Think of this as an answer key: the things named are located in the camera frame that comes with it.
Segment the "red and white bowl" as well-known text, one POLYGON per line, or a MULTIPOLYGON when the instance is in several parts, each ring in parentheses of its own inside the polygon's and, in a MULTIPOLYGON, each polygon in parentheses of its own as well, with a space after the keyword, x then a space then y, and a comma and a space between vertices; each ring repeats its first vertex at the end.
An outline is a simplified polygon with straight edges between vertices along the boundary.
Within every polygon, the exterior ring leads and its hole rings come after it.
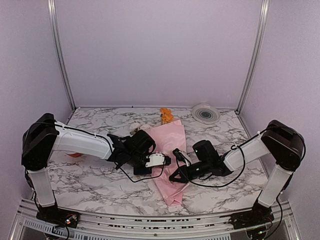
POLYGON ((66 152, 66 154, 69 156, 69 157, 72 157, 72 158, 79 158, 79 157, 81 157, 83 154, 82 153, 77 153, 77 152, 75 152, 75 153, 67 153, 66 152))

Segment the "tan ribbon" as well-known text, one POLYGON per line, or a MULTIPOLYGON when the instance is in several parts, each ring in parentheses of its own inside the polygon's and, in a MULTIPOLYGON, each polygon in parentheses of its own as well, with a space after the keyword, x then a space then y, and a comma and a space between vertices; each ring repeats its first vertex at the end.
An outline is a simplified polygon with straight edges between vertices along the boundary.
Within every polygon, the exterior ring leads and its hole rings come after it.
MULTIPOLYGON (((187 179, 189 179, 188 176, 188 167, 184 161, 178 161, 176 159, 176 165, 177 165, 177 169, 176 169, 176 175, 180 175, 181 177, 184 176, 187 179)), ((181 185, 181 190, 185 190, 188 186, 189 186, 189 182, 188 183, 179 183, 181 185)))

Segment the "left aluminium frame post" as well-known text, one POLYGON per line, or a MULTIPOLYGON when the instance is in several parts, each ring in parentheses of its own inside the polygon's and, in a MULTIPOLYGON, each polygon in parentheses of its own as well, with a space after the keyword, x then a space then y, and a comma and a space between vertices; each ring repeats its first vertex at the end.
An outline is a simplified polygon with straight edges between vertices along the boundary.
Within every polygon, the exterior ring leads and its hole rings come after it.
POLYGON ((48 0, 47 5, 48 5, 48 13, 49 13, 49 20, 50 20, 50 25, 52 30, 53 42, 54 42, 55 52, 57 55, 58 66, 59 66, 61 77, 62 77, 62 82, 65 88, 69 106, 72 111, 75 111, 77 106, 73 97, 71 84, 69 81, 69 76, 67 73, 67 68, 66 68, 66 64, 63 56, 63 49, 62 49, 62 44, 60 39, 58 18, 57 18, 57 12, 56 12, 56 1, 48 0))

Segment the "grey ringed plate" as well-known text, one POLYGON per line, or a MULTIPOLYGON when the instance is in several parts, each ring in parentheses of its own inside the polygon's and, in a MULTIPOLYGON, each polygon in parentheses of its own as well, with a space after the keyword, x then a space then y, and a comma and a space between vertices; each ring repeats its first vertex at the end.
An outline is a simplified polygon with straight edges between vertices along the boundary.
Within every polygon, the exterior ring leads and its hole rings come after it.
POLYGON ((191 114, 197 122, 205 125, 213 125, 221 118, 220 112, 207 103, 195 105, 191 110, 191 114))

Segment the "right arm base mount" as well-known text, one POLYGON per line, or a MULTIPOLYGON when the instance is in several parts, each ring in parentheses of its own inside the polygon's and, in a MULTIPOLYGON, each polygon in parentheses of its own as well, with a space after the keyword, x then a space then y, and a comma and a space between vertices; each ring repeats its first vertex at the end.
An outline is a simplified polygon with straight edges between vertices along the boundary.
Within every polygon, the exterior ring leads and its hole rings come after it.
POLYGON ((265 207, 256 200, 251 210, 231 214, 228 223, 237 230, 272 222, 274 219, 272 208, 265 207))

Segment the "front aluminium rail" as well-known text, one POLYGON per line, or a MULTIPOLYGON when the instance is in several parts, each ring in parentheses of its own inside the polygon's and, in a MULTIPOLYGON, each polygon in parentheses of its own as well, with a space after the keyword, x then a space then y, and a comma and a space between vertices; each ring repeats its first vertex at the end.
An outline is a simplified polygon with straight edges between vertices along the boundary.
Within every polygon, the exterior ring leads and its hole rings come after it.
POLYGON ((230 212, 184 216, 132 216, 81 211, 75 228, 36 218, 32 200, 22 199, 9 240, 267 240, 302 239, 288 202, 272 206, 274 220, 234 228, 230 212))

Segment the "white rose fake flower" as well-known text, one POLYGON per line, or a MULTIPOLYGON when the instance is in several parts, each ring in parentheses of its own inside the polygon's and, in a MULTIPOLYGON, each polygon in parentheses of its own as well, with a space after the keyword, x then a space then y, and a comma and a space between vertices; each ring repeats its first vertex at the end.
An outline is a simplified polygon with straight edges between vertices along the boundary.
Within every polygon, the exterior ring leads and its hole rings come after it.
POLYGON ((130 130, 131 134, 134 134, 134 133, 138 132, 139 130, 148 130, 150 128, 151 128, 151 126, 147 123, 133 122, 130 125, 129 130, 130 130))

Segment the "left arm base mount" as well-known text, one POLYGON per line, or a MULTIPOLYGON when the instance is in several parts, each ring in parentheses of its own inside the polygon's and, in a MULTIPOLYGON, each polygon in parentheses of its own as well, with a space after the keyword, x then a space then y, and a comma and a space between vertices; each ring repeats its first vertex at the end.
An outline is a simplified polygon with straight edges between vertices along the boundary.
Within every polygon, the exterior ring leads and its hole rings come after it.
POLYGON ((55 203, 48 207, 42 207, 39 205, 36 218, 52 224, 76 228, 79 223, 80 214, 76 211, 61 209, 55 203))

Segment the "aluminium frame post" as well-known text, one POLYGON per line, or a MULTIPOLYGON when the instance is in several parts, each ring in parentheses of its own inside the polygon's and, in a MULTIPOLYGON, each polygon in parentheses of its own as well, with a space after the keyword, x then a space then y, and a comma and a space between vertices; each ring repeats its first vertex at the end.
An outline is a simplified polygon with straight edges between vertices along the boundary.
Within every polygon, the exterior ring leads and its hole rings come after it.
POLYGON ((266 31, 269 6, 270 6, 269 0, 261 1, 261 8, 260 8, 260 14, 258 19, 258 25, 257 25, 257 31, 256 31, 254 45, 253 45, 252 55, 249 62, 248 71, 245 77, 243 89, 241 91, 240 99, 236 108, 236 112, 238 115, 240 115, 242 110, 244 109, 246 100, 249 95, 250 87, 253 82, 257 61, 263 45, 264 35, 266 31))
POLYGON ((66 68, 66 64, 63 56, 63 49, 62 49, 62 44, 60 39, 58 18, 57 18, 57 12, 56 12, 56 1, 48 0, 47 5, 48 5, 48 13, 49 13, 49 20, 50 20, 50 25, 52 30, 53 42, 54 42, 55 52, 57 55, 58 66, 59 66, 61 77, 62 77, 62 82, 65 88, 69 106, 72 111, 75 111, 77 106, 73 97, 71 84, 69 81, 69 76, 67 73, 67 68, 66 68))

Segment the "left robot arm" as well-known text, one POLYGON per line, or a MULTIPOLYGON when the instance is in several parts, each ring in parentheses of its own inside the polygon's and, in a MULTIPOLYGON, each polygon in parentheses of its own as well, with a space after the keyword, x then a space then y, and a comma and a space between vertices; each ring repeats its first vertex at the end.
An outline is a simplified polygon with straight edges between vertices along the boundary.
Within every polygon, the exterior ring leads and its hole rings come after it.
POLYGON ((45 113, 22 137, 21 164, 29 176, 44 215, 53 223, 63 219, 51 187, 48 160, 54 151, 83 154, 114 162, 119 169, 124 164, 134 167, 137 174, 149 174, 150 168, 164 163, 164 156, 155 153, 155 141, 143 130, 133 136, 102 136, 67 126, 45 113))

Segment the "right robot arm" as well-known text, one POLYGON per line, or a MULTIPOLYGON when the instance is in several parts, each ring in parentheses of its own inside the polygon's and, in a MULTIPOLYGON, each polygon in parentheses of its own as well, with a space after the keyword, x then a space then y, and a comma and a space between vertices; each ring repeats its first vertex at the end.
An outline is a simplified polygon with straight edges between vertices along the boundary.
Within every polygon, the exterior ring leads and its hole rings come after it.
POLYGON ((240 145, 234 145, 223 155, 218 154, 209 140, 201 140, 193 145, 198 159, 190 165, 178 164, 169 176, 171 182, 193 183, 206 174, 225 177, 236 170, 244 171, 247 164, 260 160, 273 160, 273 169, 254 208, 248 212, 247 219, 258 224, 267 216, 280 193, 286 189, 294 172, 306 155, 306 143, 303 136, 293 128, 274 119, 265 129, 240 145))

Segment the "right aluminium frame post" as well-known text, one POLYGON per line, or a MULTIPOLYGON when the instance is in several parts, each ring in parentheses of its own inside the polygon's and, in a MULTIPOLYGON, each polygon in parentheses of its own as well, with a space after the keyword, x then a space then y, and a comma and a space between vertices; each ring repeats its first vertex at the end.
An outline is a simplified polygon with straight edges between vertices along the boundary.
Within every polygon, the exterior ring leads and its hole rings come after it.
POLYGON ((249 62, 248 71, 245 77, 243 89, 241 91, 240 99, 236 108, 236 112, 238 115, 240 115, 242 110, 244 109, 246 100, 249 95, 250 87, 253 82, 257 61, 263 45, 264 35, 266 31, 269 6, 270 6, 269 0, 261 1, 261 8, 260 8, 260 14, 258 19, 258 25, 257 25, 257 31, 256 31, 254 45, 253 45, 252 55, 249 62))

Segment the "orange fake flower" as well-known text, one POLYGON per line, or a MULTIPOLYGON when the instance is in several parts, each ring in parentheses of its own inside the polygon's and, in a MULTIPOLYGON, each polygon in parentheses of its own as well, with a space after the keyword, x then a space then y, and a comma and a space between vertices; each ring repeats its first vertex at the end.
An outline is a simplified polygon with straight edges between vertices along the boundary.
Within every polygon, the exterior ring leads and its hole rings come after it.
POLYGON ((161 108, 160 109, 160 117, 161 117, 161 124, 168 124, 174 121, 174 116, 172 115, 172 111, 168 108, 161 108))

